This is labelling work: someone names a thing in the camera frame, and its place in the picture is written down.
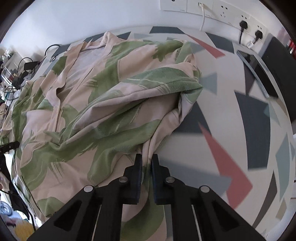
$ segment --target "black device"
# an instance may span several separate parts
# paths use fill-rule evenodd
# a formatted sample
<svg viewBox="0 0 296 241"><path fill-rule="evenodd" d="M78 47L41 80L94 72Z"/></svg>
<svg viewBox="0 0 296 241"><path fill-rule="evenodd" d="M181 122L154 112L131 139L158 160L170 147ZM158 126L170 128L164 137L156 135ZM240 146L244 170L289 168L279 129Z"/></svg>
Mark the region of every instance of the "black device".
<svg viewBox="0 0 296 241"><path fill-rule="evenodd" d="M26 62L24 64L24 70L33 70L38 64L38 61Z"/></svg>
<svg viewBox="0 0 296 241"><path fill-rule="evenodd" d="M152 156L154 201L170 204L174 241L264 241L265 239L207 186L193 188L171 177ZM119 241L123 204L137 204L140 198L142 156L107 186L84 187L28 241Z"/></svg>
<svg viewBox="0 0 296 241"><path fill-rule="evenodd" d="M262 56L283 95L290 121L296 120L296 60L285 46L273 37Z"/></svg>
<svg viewBox="0 0 296 241"><path fill-rule="evenodd" d="M252 54L248 54L240 50L237 51L237 54L248 66L248 68L254 75L254 78L258 81L258 84L265 96L267 98L269 98L270 96L278 98L279 96L274 86L272 85L269 77L267 76L265 70L263 69L262 65L259 63L257 58Z"/></svg>
<svg viewBox="0 0 296 241"><path fill-rule="evenodd" d="M22 82L24 81L24 78L29 74L28 71L24 71L20 77L15 76L13 81L12 81L12 86L15 87L15 89L19 90L20 89L20 85L22 84Z"/></svg>

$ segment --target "gray triangle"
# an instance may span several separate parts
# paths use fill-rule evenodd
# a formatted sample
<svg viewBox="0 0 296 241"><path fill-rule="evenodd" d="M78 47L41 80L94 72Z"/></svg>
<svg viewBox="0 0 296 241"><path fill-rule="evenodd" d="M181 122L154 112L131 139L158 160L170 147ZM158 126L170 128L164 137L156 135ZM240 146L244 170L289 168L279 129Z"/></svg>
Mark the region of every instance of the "gray triangle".
<svg viewBox="0 0 296 241"><path fill-rule="evenodd" d="M265 234L266 234L266 229L263 231L263 233L261 233L261 235L262 235L263 237L265 237Z"/></svg>
<svg viewBox="0 0 296 241"><path fill-rule="evenodd" d="M124 34L117 35L117 37L120 38L120 39L127 40L130 34L131 34L131 32L127 32L127 33L124 33Z"/></svg>
<svg viewBox="0 0 296 241"><path fill-rule="evenodd" d="M232 180L231 177L203 172L183 164L164 160L163 158L160 158L159 163L167 167L173 177L182 180L186 185L195 188L207 185L219 196L222 196L228 190Z"/></svg>
<svg viewBox="0 0 296 241"><path fill-rule="evenodd" d="M203 46L201 46L199 44L195 44L193 42L190 42L190 46L192 49L192 53L197 53L197 52L200 52L205 49Z"/></svg>
<svg viewBox="0 0 296 241"><path fill-rule="evenodd" d="M292 153L292 160L293 160L294 157L295 157L295 148L294 148L294 146L292 145L292 143L290 143L290 146L291 146L291 153Z"/></svg>
<svg viewBox="0 0 296 241"><path fill-rule="evenodd" d="M279 172L279 198L281 199L289 185L290 152L288 134L286 134L279 150L276 153L276 162Z"/></svg>
<svg viewBox="0 0 296 241"><path fill-rule="evenodd" d="M210 92L217 94L217 73L210 74L199 79L200 84Z"/></svg>
<svg viewBox="0 0 296 241"><path fill-rule="evenodd" d="M226 38L220 37L218 35L214 35L214 34L210 34L210 33L206 33L206 34L212 40L212 42L214 43L216 48L223 49L228 52L234 53L232 41L230 41Z"/></svg>
<svg viewBox="0 0 296 241"><path fill-rule="evenodd" d="M257 228L261 220L264 218L265 214L267 213L268 209L270 208L274 198L277 194L277 187L276 187L276 178L274 175L274 172L272 173L272 177L270 180L269 188L267 190L267 194L265 196L265 199L263 201L262 207L260 208L260 211L252 225L253 228Z"/></svg>
<svg viewBox="0 0 296 241"><path fill-rule="evenodd" d="M270 118L264 114L268 104L236 92L247 143L248 170L267 168L270 148Z"/></svg>
<svg viewBox="0 0 296 241"><path fill-rule="evenodd" d="M279 126L281 126L279 123L279 119L278 119L276 112L275 112L274 108L272 107L272 105L269 104L268 106L266 106L266 108L264 110L264 114L266 116L270 117L272 120L274 120Z"/></svg>
<svg viewBox="0 0 296 241"><path fill-rule="evenodd" d="M151 37L151 35L148 34L134 34L135 39L145 39Z"/></svg>
<svg viewBox="0 0 296 241"><path fill-rule="evenodd" d="M56 58L54 61L51 62L51 64L48 66L48 68L45 70L43 75L47 75L49 71L53 68L53 66L56 64L56 62L59 60L59 58Z"/></svg>
<svg viewBox="0 0 296 241"><path fill-rule="evenodd" d="M41 65L45 65L45 64L47 64L49 61L50 61L50 58L47 58L47 57L46 57L46 58L43 60L43 62L42 62Z"/></svg>
<svg viewBox="0 0 296 241"><path fill-rule="evenodd" d="M94 41L98 40L99 38L103 37L103 35L104 35L104 33L96 34L96 35L94 35L94 36L90 36L90 37L86 38L84 41L87 42L87 43L88 43L89 41L94 42Z"/></svg>

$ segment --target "power outlet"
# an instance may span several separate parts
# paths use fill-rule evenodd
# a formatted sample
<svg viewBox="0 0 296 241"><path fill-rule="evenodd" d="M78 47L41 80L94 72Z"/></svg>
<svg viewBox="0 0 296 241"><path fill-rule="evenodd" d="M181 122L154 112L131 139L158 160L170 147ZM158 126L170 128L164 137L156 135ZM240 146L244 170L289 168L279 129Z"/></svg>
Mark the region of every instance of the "power outlet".
<svg viewBox="0 0 296 241"><path fill-rule="evenodd" d="M202 15L202 9L198 6L198 3L202 3L205 9L205 16L212 17L212 9L214 0L188 0L187 1L187 12Z"/></svg>
<svg viewBox="0 0 296 241"><path fill-rule="evenodd" d="M255 32L257 30L260 30L263 33L263 38L266 36L267 34L267 28L261 24L259 21L257 21L256 19L254 19L253 17L251 17L248 21L248 32L250 35L252 35L253 37L255 37Z"/></svg>
<svg viewBox="0 0 296 241"><path fill-rule="evenodd" d="M160 0L160 9L165 11L186 12L187 0Z"/></svg>
<svg viewBox="0 0 296 241"><path fill-rule="evenodd" d="M220 0L213 4L213 15L221 22L240 28L239 23L244 20L249 21L250 15L244 11Z"/></svg>
<svg viewBox="0 0 296 241"><path fill-rule="evenodd" d="M213 4L212 18L230 24L234 21L234 14L230 4L216 0Z"/></svg>

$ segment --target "electrical wiring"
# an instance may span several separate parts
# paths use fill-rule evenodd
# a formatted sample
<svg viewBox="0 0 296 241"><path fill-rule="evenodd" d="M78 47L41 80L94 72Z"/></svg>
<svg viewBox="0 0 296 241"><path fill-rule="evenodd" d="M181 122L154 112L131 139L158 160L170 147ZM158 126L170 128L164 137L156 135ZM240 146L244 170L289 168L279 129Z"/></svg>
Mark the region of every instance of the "electrical wiring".
<svg viewBox="0 0 296 241"><path fill-rule="evenodd" d="M24 57L24 58L22 58L22 60L19 62L19 65L18 65L18 67L17 67L17 77L18 77L18 78L19 78L19 74L18 74L18 72L19 72L19 68L20 68L20 63L21 63L24 59L26 59L26 58L30 59L30 60L33 62L33 60L32 60L30 57Z"/></svg>
<svg viewBox="0 0 296 241"><path fill-rule="evenodd" d="M12 90L12 86L8 86L8 87L5 88L5 90L7 90L9 87L11 87L11 88L10 88L10 92L8 93L8 97L10 96L10 93L11 93L11 90ZM10 109L11 103L10 103L9 106L6 108L6 112L5 112L5 109L4 109L4 112L3 112L3 122L4 122L4 120L6 119L6 117L8 116L8 112L9 112L9 109Z"/></svg>
<svg viewBox="0 0 296 241"><path fill-rule="evenodd" d="M20 197L19 195L14 194L14 193L11 192L11 191L9 191L9 192L5 192L5 191L3 191L3 190L1 190L1 189L0 189L0 191L3 192L3 193L6 193L6 194L8 194L8 195L9 195L9 194L14 195L14 196L18 197L18 198L22 201L22 203L24 204L24 207L25 207L26 211L28 212L28 214L29 214L30 217L31 217L32 225L33 225L33 230L34 230L34 232L35 232L35 231L36 231L36 227L35 227L35 222L34 222L34 219L33 219L33 215L32 215L32 213L29 211L27 205L23 202L23 200L21 199L21 197Z"/></svg>
<svg viewBox="0 0 296 241"><path fill-rule="evenodd" d="M51 48L51 47L53 47L53 46L61 46L60 44L52 44L52 45L50 45L46 50L45 50L45 53L44 53L44 56L46 56L46 53L47 53L47 51L48 51L48 49L49 48Z"/></svg>
<svg viewBox="0 0 296 241"><path fill-rule="evenodd" d="M244 32L244 29L243 28L241 28L241 33L240 33L240 35L239 35L239 44L241 44L241 42L242 42L242 33Z"/></svg>
<svg viewBox="0 0 296 241"><path fill-rule="evenodd" d="M202 9L202 24L200 26L200 31L202 31L203 26L205 24L205 7L204 7L204 4L203 3L200 3L200 2L198 3L198 6L200 6L201 9Z"/></svg>
<svg viewBox="0 0 296 241"><path fill-rule="evenodd" d="M256 38L253 41L249 41L247 43L247 47L249 49L251 49L254 46L254 44L258 42L259 39L262 39L263 38L263 33L260 30L257 30L255 32L255 36L256 36Z"/></svg>
<svg viewBox="0 0 296 241"><path fill-rule="evenodd" d="M241 44L241 42L242 42L242 33L248 28L248 23L246 22L246 21L241 21L240 23L239 23L239 25L240 25L240 27L241 27L241 33L240 33L240 35L239 35L239 44Z"/></svg>

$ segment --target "wall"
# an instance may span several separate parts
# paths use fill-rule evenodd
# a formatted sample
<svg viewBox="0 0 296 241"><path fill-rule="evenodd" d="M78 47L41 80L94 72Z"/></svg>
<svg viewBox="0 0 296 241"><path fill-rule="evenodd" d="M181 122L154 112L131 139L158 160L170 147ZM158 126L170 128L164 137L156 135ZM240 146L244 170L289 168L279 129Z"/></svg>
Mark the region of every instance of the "wall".
<svg viewBox="0 0 296 241"><path fill-rule="evenodd" d="M259 0L225 1L260 20L274 36L282 29ZM159 0L36 0L14 22L0 47L13 46L23 57L43 55L51 44L66 44L107 30L144 25L199 28L201 20L198 15L161 11ZM238 29L208 18L204 30L232 40L239 36ZM243 42L251 39L245 34Z"/></svg>

